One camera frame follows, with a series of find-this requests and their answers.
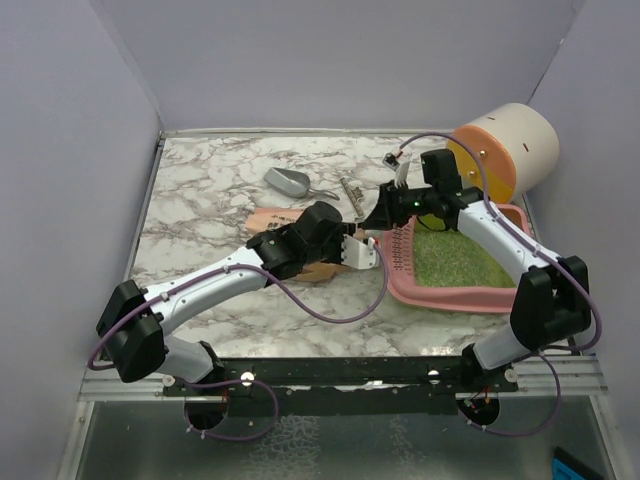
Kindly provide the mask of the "cat litter bag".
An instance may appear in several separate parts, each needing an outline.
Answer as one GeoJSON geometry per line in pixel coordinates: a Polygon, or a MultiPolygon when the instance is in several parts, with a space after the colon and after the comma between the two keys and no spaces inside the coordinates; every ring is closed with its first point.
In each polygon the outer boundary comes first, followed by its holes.
{"type": "MultiPolygon", "coordinates": [[[[332,205],[317,201],[303,210],[260,209],[249,216],[246,229],[251,234],[246,247],[262,260],[262,268],[279,280],[317,283],[346,271],[347,266],[309,262],[309,253],[328,230],[345,223],[332,205]]],[[[362,239],[364,231],[355,225],[362,239]]]]}

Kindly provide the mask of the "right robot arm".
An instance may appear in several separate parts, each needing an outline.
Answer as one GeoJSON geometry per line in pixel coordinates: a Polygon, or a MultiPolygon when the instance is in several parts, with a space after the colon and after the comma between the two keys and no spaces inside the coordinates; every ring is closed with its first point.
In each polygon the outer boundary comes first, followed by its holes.
{"type": "Polygon", "coordinates": [[[590,327],[588,269],[577,256],[561,257],[538,245],[486,201],[481,189],[463,187],[451,150],[424,152],[420,159],[424,187],[410,188],[400,178],[380,185],[361,226],[386,231],[433,215],[481,246],[516,283],[508,324],[462,353],[461,383],[481,391],[494,381],[496,369],[590,327]]]}

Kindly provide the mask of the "grey metal litter scoop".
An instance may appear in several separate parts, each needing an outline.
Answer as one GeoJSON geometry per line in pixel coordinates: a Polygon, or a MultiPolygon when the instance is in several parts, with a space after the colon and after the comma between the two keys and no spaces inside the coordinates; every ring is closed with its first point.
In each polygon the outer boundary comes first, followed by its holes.
{"type": "Polygon", "coordinates": [[[263,179],[270,187],[287,197],[322,197],[336,201],[340,199],[331,191],[312,188],[309,176],[299,171],[271,167],[263,179]]]}

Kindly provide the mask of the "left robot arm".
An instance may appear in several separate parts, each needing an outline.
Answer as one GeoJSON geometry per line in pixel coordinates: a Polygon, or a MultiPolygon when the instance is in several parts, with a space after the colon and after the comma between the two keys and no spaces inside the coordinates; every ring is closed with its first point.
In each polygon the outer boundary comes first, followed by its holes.
{"type": "Polygon", "coordinates": [[[365,265],[371,250],[355,231],[338,210],[318,201],[296,221],[259,232],[222,260],[181,278],[146,288],[127,280],[115,287],[98,321],[97,348],[124,383],[161,372],[210,394],[221,380],[212,350],[176,339],[173,332],[220,303],[293,278],[310,264],[365,265]]]}

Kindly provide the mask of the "metal bag sealing clip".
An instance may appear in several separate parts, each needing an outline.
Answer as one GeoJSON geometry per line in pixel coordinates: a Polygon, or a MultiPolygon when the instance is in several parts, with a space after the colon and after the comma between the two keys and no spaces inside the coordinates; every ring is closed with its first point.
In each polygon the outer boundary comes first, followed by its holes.
{"type": "Polygon", "coordinates": [[[339,183],[354,211],[354,222],[356,224],[362,224],[371,213],[372,205],[361,188],[352,185],[346,177],[340,177],[339,183]]]}

